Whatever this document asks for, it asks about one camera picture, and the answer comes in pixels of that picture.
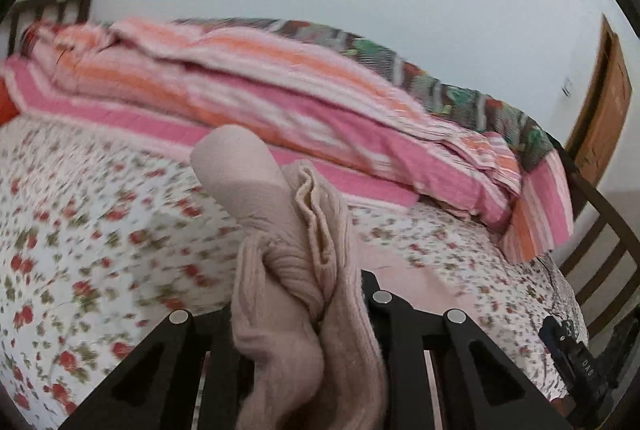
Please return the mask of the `pink knitted sweater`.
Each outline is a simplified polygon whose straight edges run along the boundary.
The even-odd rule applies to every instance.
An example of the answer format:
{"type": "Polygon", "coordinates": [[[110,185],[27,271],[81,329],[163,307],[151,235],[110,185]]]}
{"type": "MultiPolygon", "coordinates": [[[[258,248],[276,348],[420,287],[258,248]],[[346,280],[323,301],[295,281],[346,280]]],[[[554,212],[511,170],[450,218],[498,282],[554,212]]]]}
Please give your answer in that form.
{"type": "Polygon", "coordinates": [[[254,384],[238,427],[380,428],[386,371],[341,194],[308,161],[280,166],[239,126],[210,132],[190,163],[244,233],[231,326],[254,384]]]}

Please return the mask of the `floral bed sheet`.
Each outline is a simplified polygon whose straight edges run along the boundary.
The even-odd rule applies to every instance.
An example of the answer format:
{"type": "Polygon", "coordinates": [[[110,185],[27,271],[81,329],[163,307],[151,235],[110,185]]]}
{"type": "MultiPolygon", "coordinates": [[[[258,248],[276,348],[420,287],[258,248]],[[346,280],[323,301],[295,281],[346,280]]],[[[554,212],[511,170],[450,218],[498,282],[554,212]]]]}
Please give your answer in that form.
{"type": "MultiPolygon", "coordinates": [[[[506,262],[484,226],[419,202],[352,206],[361,237],[471,299],[477,324],[550,400],[566,392],[538,332],[588,330],[550,257],[506,262]]],[[[1,383],[55,429],[170,311],[229,299],[242,232],[187,164],[17,117],[1,129],[1,383]]]]}

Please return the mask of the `dark patterned patchwork blanket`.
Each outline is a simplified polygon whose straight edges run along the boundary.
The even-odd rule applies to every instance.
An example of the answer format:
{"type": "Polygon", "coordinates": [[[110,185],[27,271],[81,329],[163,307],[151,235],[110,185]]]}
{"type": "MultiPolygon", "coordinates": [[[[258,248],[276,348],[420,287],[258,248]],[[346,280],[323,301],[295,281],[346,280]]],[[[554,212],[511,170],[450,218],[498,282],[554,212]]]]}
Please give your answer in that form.
{"type": "Polygon", "coordinates": [[[556,149],[555,139],[521,109],[480,91],[444,83],[397,52],[352,32],[306,20],[275,18],[185,18],[178,23],[201,26],[205,30],[253,27],[283,38],[324,46],[407,92],[437,118],[484,135],[500,135],[527,172],[533,171],[556,149]]]}

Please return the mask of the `brown wooden door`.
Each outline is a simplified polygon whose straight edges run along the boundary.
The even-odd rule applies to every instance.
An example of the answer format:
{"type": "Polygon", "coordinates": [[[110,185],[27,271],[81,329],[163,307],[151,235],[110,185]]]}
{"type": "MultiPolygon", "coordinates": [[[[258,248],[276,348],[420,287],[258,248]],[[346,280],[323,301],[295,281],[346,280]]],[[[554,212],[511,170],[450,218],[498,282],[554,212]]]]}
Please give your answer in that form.
{"type": "Polygon", "coordinates": [[[600,42],[585,101],[565,144],[580,174],[598,186],[623,132],[632,86],[620,36],[602,16],[600,42]]]}

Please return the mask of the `pink orange striped quilt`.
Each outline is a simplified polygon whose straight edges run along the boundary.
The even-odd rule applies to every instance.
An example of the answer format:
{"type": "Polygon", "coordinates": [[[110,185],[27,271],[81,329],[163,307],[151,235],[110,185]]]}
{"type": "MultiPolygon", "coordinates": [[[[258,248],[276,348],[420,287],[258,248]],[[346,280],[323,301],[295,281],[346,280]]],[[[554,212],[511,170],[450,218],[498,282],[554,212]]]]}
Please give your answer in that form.
{"type": "Polygon", "coordinates": [[[37,22],[1,64],[21,112],[95,126],[164,154],[208,128],[238,124],[282,158],[323,162],[339,186],[346,170],[382,179],[483,223],[503,255],[526,262],[574,232],[556,150],[525,171],[503,138],[427,112],[407,92],[324,46],[253,27],[153,22],[37,22]]]}

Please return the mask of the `red pillow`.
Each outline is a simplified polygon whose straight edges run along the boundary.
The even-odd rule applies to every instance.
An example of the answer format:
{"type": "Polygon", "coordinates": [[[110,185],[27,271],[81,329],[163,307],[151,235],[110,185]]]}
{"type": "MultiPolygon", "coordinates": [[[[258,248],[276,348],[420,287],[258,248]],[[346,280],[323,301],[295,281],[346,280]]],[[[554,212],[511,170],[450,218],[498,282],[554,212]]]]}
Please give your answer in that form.
{"type": "Polygon", "coordinates": [[[12,101],[4,79],[0,79],[0,126],[18,116],[20,111],[12,101]]]}

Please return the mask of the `dark wooden headboard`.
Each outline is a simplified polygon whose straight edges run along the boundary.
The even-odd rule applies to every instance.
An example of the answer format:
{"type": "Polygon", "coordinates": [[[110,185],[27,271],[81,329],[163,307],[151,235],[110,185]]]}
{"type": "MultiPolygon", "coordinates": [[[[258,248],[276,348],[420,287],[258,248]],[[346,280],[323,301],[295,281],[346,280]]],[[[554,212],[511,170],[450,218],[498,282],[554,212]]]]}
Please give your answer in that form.
{"type": "Polygon", "coordinates": [[[35,22],[54,24],[85,23],[92,0],[17,0],[1,22],[1,41],[6,55],[18,51],[25,30],[35,22]]]}

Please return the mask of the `white wall switch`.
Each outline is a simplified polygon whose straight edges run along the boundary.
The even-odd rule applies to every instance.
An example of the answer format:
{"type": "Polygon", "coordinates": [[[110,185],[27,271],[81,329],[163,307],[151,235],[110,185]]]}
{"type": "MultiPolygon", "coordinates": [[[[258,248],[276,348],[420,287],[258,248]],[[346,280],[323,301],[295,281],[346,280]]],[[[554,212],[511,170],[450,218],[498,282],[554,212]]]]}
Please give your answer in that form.
{"type": "Polygon", "coordinates": [[[570,98],[573,95],[573,83],[570,81],[570,78],[564,79],[562,92],[567,98],[570,98]]]}

